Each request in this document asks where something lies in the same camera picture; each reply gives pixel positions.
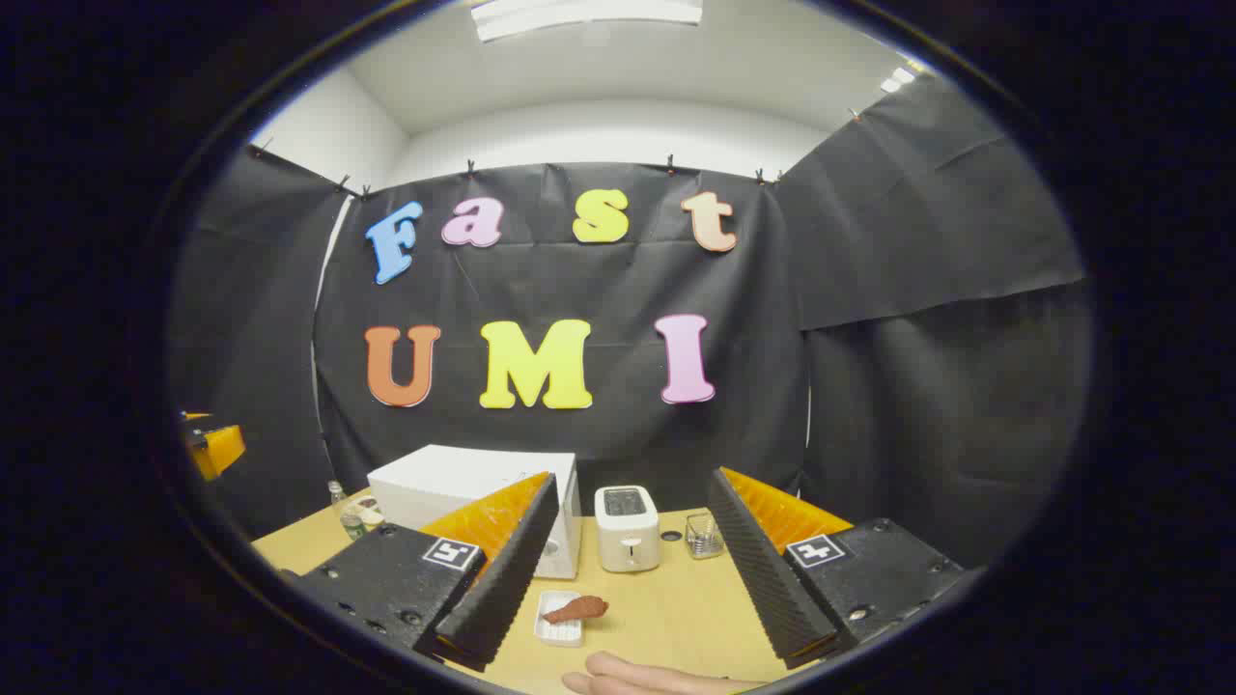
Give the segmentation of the clear plastic water bottle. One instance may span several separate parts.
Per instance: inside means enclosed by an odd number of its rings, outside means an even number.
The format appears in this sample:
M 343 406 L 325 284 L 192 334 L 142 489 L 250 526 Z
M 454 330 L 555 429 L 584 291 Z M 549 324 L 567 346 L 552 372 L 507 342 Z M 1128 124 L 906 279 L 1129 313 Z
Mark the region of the clear plastic water bottle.
M 336 480 L 328 481 L 328 493 L 330 493 L 331 510 L 339 519 L 340 526 L 344 527 L 346 535 L 349 535 L 349 540 L 362 538 L 367 532 L 362 518 L 363 507 L 350 502 L 349 496 L 344 492 L 344 485 Z

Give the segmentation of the white toaster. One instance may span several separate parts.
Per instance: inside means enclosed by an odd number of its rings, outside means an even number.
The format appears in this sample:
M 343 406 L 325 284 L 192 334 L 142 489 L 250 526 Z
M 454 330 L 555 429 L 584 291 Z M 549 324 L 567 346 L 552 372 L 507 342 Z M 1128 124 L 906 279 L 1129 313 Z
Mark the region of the white toaster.
M 644 573 L 660 566 L 660 514 L 648 488 L 637 485 L 596 488 L 593 512 L 604 571 Z

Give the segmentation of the white rectangular tray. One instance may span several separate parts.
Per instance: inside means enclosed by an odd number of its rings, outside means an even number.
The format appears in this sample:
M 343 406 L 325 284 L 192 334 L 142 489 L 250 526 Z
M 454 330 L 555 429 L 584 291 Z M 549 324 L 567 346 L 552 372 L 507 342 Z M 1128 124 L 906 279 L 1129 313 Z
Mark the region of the white rectangular tray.
M 545 615 L 560 610 L 574 601 L 582 599 L 578 591 L 543 591 L 539 594 L 536 610 L 534 611 L 533 634 L 544 644 L 559 648 L 578 648 L 583 646 L 583 621 L 569 620 L 552 625 L 545 620 Z

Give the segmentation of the long ceiling light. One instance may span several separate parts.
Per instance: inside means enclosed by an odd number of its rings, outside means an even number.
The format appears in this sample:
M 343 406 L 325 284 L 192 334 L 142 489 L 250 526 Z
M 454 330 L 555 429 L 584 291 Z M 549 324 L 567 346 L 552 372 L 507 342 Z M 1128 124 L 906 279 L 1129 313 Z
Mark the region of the long ceiling light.
M 481 42 L 612 21 L 696 26 L 702 14 L 703 0 L 487 0 L 468 9 Z

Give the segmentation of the brown chicken drumstick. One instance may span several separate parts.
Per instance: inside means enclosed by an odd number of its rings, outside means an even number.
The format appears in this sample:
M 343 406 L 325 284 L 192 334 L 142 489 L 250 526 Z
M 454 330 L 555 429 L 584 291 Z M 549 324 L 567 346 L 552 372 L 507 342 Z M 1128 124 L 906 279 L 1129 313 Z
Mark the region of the brown chicken drumstick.
M 548 621 L 548 625 L 565 625 L 565 622 L 599 620 L 608 608 L 609 603 L 604 599 L 587 595 L 587 597 L 570 599 L 561 607 L 548 611 L 540 617 Z

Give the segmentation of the white microwave oven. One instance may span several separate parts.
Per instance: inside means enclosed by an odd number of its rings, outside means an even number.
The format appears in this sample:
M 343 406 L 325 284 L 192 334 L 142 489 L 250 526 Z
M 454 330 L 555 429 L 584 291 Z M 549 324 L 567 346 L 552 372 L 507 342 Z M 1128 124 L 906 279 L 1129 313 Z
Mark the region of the white microwave oven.
M 581 496 L 574 453 L 492 453 L 426 445 L 368 474 L 384 519 L 419 528 L 539 472 L 555 475 L 559 514 L 536 565 L 538 579 L 574 580 L 581 549 Z

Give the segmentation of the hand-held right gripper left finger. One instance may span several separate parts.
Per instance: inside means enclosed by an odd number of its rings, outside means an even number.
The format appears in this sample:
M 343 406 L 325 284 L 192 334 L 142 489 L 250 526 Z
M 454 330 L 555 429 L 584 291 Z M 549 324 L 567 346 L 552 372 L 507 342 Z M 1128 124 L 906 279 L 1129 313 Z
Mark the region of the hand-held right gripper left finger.
M 483 670 L 557 514 L 556 476 L 536 472 L 417 529 L 384 522 L 290 582 L 371 641 Z

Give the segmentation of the black backdrop cloth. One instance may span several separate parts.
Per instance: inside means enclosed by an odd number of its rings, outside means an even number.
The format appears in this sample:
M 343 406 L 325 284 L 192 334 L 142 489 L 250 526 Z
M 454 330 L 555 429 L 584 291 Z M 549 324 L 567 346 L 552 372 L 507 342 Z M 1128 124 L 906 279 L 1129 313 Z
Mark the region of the black backdrop cloth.
M 726 466 L 963 565 L 1067 466 L 1093 299 L 1023 150 L 918 75 L 776 185 L 531 164 L 397 185 L 242 155 L 183 249 L 177 411 L 236 424 L 261 535 L 428 445 L 570 453 L 578 491 L 697 510 Z

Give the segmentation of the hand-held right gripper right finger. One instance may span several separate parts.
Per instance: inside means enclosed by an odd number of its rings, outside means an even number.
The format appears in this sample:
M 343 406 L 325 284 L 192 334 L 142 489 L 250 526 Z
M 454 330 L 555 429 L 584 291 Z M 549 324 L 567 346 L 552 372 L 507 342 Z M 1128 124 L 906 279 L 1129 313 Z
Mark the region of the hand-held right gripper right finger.
M 967 578 L 967 569 L 892 519 L 847 522 L 735 470 L 714 470 L 707 500 L 789 669 L 892 632 Z

